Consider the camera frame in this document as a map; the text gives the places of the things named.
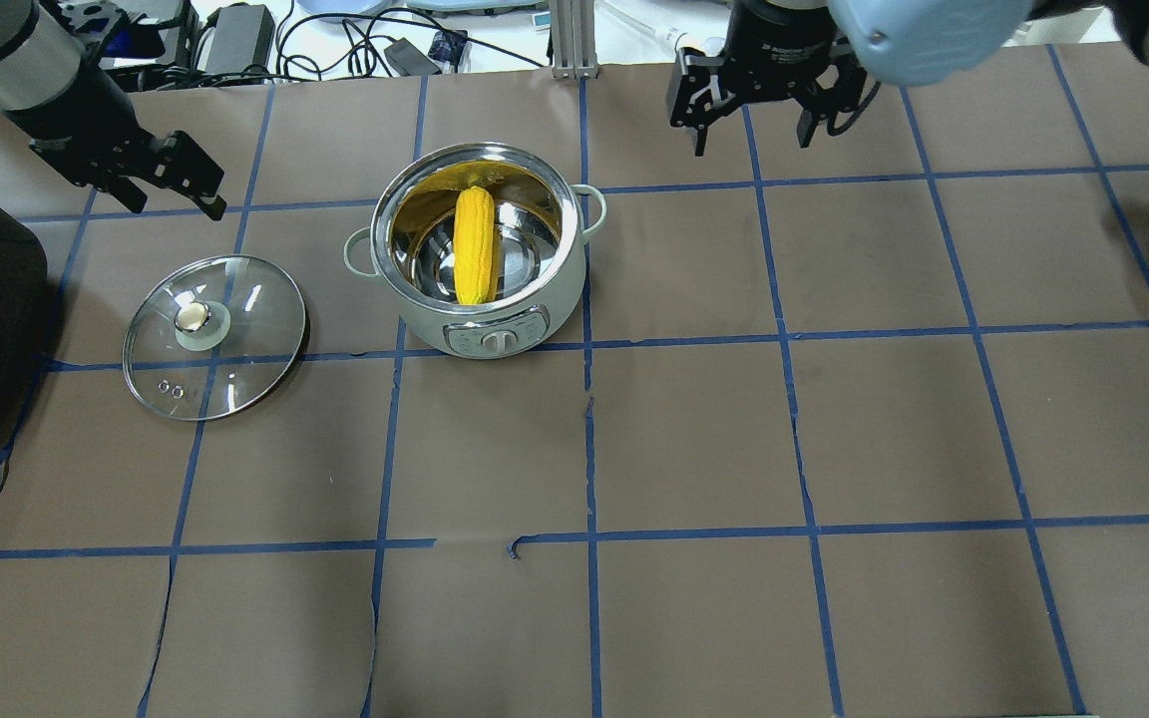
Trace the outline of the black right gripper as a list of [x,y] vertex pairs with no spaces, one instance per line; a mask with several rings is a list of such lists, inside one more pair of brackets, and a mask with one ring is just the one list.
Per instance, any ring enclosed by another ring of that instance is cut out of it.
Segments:
[[702,159],[717,119],[742,105],[794,99],[802,108],[795,128],[801,149],[820,128],[843,136],[874,102],[880,82],[867,82],[853,46],[836,45],[840,37],[826,1],[731,1],[720,51],[674,53],[670,125],[687,132]]

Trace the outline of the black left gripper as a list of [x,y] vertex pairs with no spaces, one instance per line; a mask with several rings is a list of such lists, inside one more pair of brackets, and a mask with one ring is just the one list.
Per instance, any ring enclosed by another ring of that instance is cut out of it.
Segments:
[[68,182],[107,192],[128,213],[142,213],[148,199],[132,178],[186,196],[210,221],[226,213],[219,164],[187,132],[156,138],[141,128],[128,94],[100,67],[80,65],[57,96],[8,110],[6,119]]

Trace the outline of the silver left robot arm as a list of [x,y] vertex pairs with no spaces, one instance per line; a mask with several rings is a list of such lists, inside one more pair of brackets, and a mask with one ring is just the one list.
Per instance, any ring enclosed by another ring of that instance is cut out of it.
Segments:
[[75,186],[142,213],[145,183],[219,221],[224,172],[188,133],[154,136],[106,55],[156,56],[161,24],[114,1],[0,1],[0,113],[46,165]]

